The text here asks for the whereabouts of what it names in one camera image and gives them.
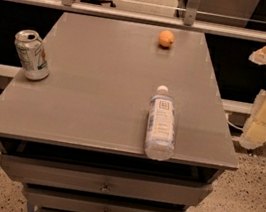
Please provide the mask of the top grey drawer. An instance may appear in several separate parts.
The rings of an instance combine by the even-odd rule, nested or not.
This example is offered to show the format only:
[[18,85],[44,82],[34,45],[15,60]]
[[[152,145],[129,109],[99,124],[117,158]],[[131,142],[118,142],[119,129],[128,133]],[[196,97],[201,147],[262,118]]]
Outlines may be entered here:
[[212,191],[211,184],[5,154],[0,155],[0,167],[21,183],[170,204],[196,206]]

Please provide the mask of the green and white soda can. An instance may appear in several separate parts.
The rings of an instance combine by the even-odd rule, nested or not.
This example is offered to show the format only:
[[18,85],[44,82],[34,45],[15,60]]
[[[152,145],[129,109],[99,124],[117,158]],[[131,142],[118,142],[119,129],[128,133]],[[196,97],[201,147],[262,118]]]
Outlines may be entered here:
[[49,76],[44,44],[37,31],[25,29],[17,32],[15,48],[26,78],[38,81]]

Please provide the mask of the middle grey drawer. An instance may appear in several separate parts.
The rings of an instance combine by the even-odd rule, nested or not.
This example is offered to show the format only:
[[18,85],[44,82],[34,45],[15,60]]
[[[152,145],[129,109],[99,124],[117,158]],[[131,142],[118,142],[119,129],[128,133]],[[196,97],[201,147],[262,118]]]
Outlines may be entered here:
[[24,188],[23,194],[27,200],[38,206],[49,209],[73,212],[182,212],[164,207],[152,207],[126,202],[110,200],[86,195],[74,195],[38,188]]

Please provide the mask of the clear blue-labelled plastic bottle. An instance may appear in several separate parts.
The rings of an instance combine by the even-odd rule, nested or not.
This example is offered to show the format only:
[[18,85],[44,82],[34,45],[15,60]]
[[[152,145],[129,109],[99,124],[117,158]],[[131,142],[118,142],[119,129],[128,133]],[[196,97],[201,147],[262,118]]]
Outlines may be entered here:
[[167,86],[157,87],[157,93],[151,98],[149,107],[144,140],[145,155],[156,161],[170,159],[175,149],[175,111]]

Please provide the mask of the grey drawer cabinet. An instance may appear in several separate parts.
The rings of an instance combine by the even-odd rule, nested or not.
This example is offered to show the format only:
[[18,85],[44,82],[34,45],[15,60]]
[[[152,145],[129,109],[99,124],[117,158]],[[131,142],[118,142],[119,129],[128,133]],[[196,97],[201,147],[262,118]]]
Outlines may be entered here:
[[[178,31],[158,45],[155,26],[63,14],[44,41],[49,76],[18,74],[0,96],[0,155],[211,184],[238,166],[202,33]],[[149,104],[157,87],[174,101],[170,159],[145,155]],[[191,206],[38,188],[187,211]]]

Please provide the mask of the orange fruit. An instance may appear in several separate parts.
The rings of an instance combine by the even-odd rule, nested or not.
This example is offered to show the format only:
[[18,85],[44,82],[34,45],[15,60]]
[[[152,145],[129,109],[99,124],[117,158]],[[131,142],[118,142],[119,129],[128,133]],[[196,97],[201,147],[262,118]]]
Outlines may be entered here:
[[161,31],[159,34],[159,45],[161,47],[165,47],[165,48],[169,48],[172,46],[172,44],[174,43],[175,37],[174,34],[172,33],[172,31]]

